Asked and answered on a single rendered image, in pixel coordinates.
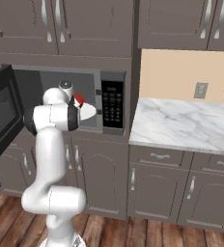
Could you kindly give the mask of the grey microwave oven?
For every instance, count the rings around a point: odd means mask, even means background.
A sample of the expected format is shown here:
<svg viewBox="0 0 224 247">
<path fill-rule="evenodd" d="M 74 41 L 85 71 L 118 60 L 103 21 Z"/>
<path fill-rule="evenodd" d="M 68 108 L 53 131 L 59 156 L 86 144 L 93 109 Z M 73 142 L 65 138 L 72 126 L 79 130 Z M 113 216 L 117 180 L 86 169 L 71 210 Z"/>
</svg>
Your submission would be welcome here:
<svg viewBox="0 0 224 247">
<path fill-rule="evenodd" d="M 84 106 L 96 108 L 95 115 L 80 123 L 79 130 L 122 135 L 124 131 L 124 85 L 121 70 L 54 68 L 13 65 L 24 108 L 42 103 L 43 93 L 62 81 L 72 83 L 73 92 L 84 97 Z"/>
</svg>

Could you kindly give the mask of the white microwave turntable plate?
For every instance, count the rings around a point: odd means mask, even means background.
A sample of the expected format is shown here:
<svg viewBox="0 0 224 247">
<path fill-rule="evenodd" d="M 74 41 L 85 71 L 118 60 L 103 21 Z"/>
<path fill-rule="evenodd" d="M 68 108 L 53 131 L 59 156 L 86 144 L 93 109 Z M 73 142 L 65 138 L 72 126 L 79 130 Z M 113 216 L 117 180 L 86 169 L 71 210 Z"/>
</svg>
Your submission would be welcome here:
<svg viewBox="0 0 224 247">
<path fill-rule="evenodd" d="M 80 112 L 80 120 L 85 121 L 92 118 L 97 113 L 97 109 L 95 106 L 89 103 L 84 103 L 82 107 L 79 109 L 79 112 Z"/>
</svg>

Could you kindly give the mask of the red bowl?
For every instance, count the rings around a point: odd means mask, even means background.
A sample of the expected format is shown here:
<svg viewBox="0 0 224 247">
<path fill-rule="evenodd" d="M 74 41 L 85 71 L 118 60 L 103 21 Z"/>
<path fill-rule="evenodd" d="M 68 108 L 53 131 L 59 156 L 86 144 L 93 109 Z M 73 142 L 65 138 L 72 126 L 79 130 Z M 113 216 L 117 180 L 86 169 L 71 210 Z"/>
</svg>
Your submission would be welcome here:
<svg viewBox="0 0 224 247">
<path fill-rule="evenodd" d="M 73 96 L 74 98 L 74 106 L 77 108 L 81 108 L 84 104 L 84 96 L 76 94 Z"/>
</svg>

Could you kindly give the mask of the black microwave door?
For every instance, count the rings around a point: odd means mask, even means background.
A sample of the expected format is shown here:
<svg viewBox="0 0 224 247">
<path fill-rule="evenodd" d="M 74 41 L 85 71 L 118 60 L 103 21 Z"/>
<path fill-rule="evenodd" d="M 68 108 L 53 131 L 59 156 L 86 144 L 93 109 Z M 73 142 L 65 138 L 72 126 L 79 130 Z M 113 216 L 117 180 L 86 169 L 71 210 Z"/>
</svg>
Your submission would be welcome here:
<svg viewBox="0 0 224 247">
<path fill-rule="evenodd" d="M 0 155 L 23 127 L 23 105 L 11 65 L 0 68 Z"/>
</svg>

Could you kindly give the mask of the grey drawer front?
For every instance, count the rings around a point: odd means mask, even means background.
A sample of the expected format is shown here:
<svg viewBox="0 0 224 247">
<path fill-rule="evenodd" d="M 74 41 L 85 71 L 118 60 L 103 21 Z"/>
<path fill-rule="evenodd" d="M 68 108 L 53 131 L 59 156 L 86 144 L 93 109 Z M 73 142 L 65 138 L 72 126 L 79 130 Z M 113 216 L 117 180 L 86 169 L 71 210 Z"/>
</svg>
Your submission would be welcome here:
<svg viewBox="0 0 224 247">
<path fill-rule="evenodd" d="M 151 152 L 156 154 L 169 154 L 170 158 L 157 159 L 155 157 L 151 157 Z M 180 167 L 182 164 L 183 155 L 183 151 L 144 146 L 130 146 L 131 162 Z"/>
<path fill-rule="evenodd" d="M 224 174 L 224 166 L 217 165 L 217 161 L 224 162 L 224 155 L 195 152 L 193 154 L 190 170 Z"/>
</svg>

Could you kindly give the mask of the grey wall socket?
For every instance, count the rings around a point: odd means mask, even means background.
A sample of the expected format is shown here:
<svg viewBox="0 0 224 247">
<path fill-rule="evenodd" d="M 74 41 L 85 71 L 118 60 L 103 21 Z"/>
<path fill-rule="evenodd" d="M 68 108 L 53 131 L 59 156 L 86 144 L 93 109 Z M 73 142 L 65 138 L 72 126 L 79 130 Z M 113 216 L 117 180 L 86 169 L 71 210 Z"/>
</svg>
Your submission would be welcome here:
<svg viewBox="0 0 224 247">
<path fill-rule="evenodd" d="M 208 83 L 197 82 L 195 87 L 194 97 L 204 99 L 206 97 L 208 85 L 209 85 Z"/>
</svg>

